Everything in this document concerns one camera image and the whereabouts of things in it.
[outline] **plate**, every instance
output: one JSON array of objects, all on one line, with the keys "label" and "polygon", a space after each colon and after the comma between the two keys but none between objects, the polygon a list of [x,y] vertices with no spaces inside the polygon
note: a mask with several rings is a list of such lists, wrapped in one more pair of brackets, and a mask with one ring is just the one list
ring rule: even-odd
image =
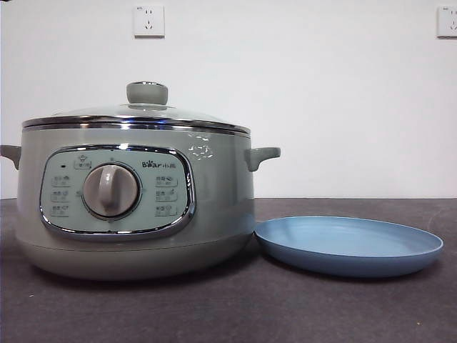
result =
[{"label": "plate", "polygon": [[435,261],[441,238],[400,224],[345,217],[286,217],[260,223],[264,251],[292,266],[344,277],[396,277]]}]

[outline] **gray table surface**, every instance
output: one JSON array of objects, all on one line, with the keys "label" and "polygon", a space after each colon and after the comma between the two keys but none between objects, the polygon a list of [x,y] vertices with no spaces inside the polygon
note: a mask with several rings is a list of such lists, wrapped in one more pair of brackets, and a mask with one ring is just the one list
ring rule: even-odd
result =
[{"label": "gray table surface", "polygon": [[262,255],[255,241],[200,272],[89,282],[31,266],[15,200],[1,201],[2,342],[457,342],[457,199],[257,199],[258,221],[335,215],[440,236],[441,258],[391,279],[329,277]]}]

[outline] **electrical socket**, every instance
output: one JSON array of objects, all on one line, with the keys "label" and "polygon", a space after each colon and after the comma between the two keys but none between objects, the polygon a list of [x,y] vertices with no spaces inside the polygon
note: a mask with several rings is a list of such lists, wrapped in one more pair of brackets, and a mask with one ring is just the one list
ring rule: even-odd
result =
[{"label": "electrical socket", "polygon": [[165,16],[162,5],[134,7],[135,37],[165,37]]},{"label": "electrical socket", "polygon": [[438,7],[438,38],[457,38],[457,6]]}]

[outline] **chrome control panel frame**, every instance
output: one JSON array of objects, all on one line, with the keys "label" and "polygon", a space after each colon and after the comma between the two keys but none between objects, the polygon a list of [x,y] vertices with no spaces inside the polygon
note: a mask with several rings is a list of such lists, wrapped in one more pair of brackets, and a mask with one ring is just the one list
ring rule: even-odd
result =
[{"label": "chrome control panel frame", "polygon": [[[110,231],[110,232],[90,232],[90,231],[77,231],[71,230],[64,227],[57,226],[50,222],[48,218],[46,218],[44,214],[44,210],[41,204],[41,193],[43,191],[43,183],[44,183],[44,176],[46,173],[46,167],[48,165],[49,160],[56,154],[60,154],[62,152],[70,152],[70,151],[90,151],[90,150],[124,150],[124,151],[144,151],[148,152],[156,152],[160,154],[172,154],[174,157],[178,158],[179,161],[182,163],[184,168],[184,176],[186,179],[186,192],[187,192],[187,203],[184,209],[184,212],[178,219],[172,221],[172,223],[163,225],[161,227],[155,228],[146,228],[143,230],[135,230],[135,231]],[[59,150],[56,150],[52,153],[48,159],[46,160],[44,170],[43,170],[43,177],[41,179],[41,189],[40,189],[40,197],[39,197],[39,212],[41,221],[43,222],[44,226],[48,228],[51,232],[59,234],[63,237],[70,238],[70,239],[77,239],[83,241],[90,241],[90,242],[119,242],[119,241],[130,241],[130,240],[138,240],[138,239],[155,239],[159,237],[165,237],[172,234],[177,233],[178,231],[182,230],[194,217],[196,211],[196,193],[195,193],[195,185],[194,185],[194,176],[191,168],[191,163],[187,159],[187,157],[180,152],[179,150],[173,148],[163,148],[157,146],[144,146],[144,145],[130,145],[130,144],[82,144],[78,146],[65,146]],[[113,220],[121,220],[125,216],[115,218]]]}]

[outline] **chrome trim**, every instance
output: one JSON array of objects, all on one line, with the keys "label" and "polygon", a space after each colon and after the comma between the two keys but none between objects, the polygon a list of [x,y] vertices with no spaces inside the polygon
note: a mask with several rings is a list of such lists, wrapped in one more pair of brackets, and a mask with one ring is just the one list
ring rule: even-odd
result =
[{"label": "chrome trim", "polygon": [[242,134],[250,134],[251,130],[247,127],[218,123],[216,121],[203,121],[203,120],[185,120],[185,119],[170,119],[170,118],[151,118],[147,116],[48,116],[45,118],[36,118],[26,120],[22,123],[25,129],[35,126],[48,126],[48,125],[93,125],[93,124],[128,124],[128,125],[147,125],[152,126],[148,129],[166,129],[166,126],[171,127],[188,127],[202,131],[202,129],[217,130],[218,133],[238,132]]},{"label": "chrome trim", "polygon": [[[173,156],[177,157],[180,162],[183,164],[184,173],[186,177],[186,190],[187,190],[187,204],[186,208],[184,209],[183,214],[172,223],[163,225],[162,227],[156,228],[148,228],[143,230],[136,230],[132,231],[118,231],[118,232],[88,232],[88,231],[77,231],[71,230],[64,227],[59,227],[55,224],[52,224],[49,219],[46,218],[44,215],[44,210],[41,205],[41,194],[43,191],[43,183],[44,183],[44,175],[46,173],[46,167],[48,162],[52,156],[59,154],[61,152],[69,152],[69,151],[78,151],[79,148],[85,148],[85,150],[132,150],[132,151],[144,151],[144,152],[157,152],[160,154],[172,154]],[[132,208],[129,212],[132,213],[135,211],[137,204]],[[192,173],[192,167],[190,161],[187,157],[180,152],[179,150],[173,148],[158,148],[155,146],[142,146],[142,145],[129,145],[128,147],[121,149],[118,144],[83,144],[78,146],[66,146],[62,149],[55,151],[54,153],[49,156],[46,160],[46,164],[44,166],[43,177],[41,179],[41,189],[40,189],[40,204],[39,204],[39,211],[41,214],[41,221],[45,225],[46,228],[50,229],[52,232],[57,233],[65,238],[77,239],[82,241],[90,241],[90,242],[119,242],[119,241],[131,241],[131,240],[138,240],[138,239],[153,239],[158,237],[165,237],[172,234],[177,233],[178,231],[182,230],[194,217],[196,211],[196,193],[195,193],[195,185],[194,185],[194,176]],[[115,220],[122,220],[125,216],[122,216]]]}]

